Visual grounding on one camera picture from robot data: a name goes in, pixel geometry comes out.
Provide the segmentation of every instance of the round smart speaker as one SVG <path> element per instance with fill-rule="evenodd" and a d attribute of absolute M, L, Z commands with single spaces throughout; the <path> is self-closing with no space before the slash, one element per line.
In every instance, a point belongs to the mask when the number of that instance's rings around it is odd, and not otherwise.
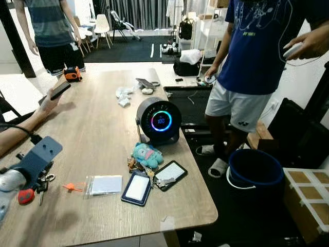
<path fill-rule="evenodd" d="M 181 113 L 177 106 L 159 97 L 144 100 L 137 110 L 137 123 L 152 143 L 178 140 Z"/>

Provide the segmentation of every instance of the gray curtain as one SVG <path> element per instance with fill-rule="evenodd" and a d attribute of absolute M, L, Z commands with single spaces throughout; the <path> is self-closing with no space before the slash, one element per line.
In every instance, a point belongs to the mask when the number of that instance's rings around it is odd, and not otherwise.
<path fill-rule="evenodd" d="M 109 0 L 110 10 L 144 30 L 168 28 L 167 5 L 168 0 Z"/>

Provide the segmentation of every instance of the white slipper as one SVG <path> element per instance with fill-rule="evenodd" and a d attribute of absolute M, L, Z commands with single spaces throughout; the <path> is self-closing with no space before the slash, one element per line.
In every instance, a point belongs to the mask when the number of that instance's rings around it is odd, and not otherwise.
<path fill-rule="evenodd" d="M 218 179 L 223 174 L 225 174 L 227 168 L 228 168 L 228 164 L 226 162 L 222 161 L 220 158 L 218 158 L 218 159 L 216 159 L 214 164 L 212 164 L 212 166 L 208 169 L 208 175 L 215 179 Z M 213 170 L 217 171 L 219 173 L 219 175 L 213 174 L 212 173 L 212 172 L 214 172 Z"/>
<path fill-rule="evenodd" d="M 214 145 L 203 145 L 197 147 L 195 153 L 200 156 L 215 156 Z"/>

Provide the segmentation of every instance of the blue glowing ring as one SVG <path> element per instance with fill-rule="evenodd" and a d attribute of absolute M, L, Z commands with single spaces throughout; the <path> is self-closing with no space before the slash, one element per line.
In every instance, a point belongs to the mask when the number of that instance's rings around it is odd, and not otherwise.
<path fill-rule="evenodd" d="M 165 127 L 164 129 L 157 129 L 157 128 L 154 126 L 154 124 L 153 124 L 153 119 L 154 119 L 154 117 L 155 117 L 157 114 L 159 114 L 159 113 L 165 113 L 165 114 L 169 117 L 169 124 L 168 124 L 168 126 Z M 166 111 L 159 111 L 159 112 L 156 112 L 156 113 L 153 115 L 152 119 L 151 119 L 151 125 L 152 125 L 152 128 L 153 128 L 154 130 L 156 130 L 156 131 L 159 131 L 159 132 L 163 132 L 163 131 L 166 131 L 167 129 L 169 129 L 170 126 L 171 126 L 171 124 L 172 124 L 172 122 L 173 122 L 173 120 L 172 120 L 172 117 L 171 117 L 170 113 L 169 113 L 169 112 L 166 112 Z"/>

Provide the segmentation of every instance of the blue bucket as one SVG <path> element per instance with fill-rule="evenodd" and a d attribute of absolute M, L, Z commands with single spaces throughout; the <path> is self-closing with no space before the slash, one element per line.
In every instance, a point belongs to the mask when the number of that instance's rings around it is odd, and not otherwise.
<path fill-rule="evenodd" d="M 282 166 L 274 157 L 252 149 L 232 153 L 226 173 L 227 182 L 233 190 L 253 201 L 277 198 L 282 193 L 283 177 Z"/>

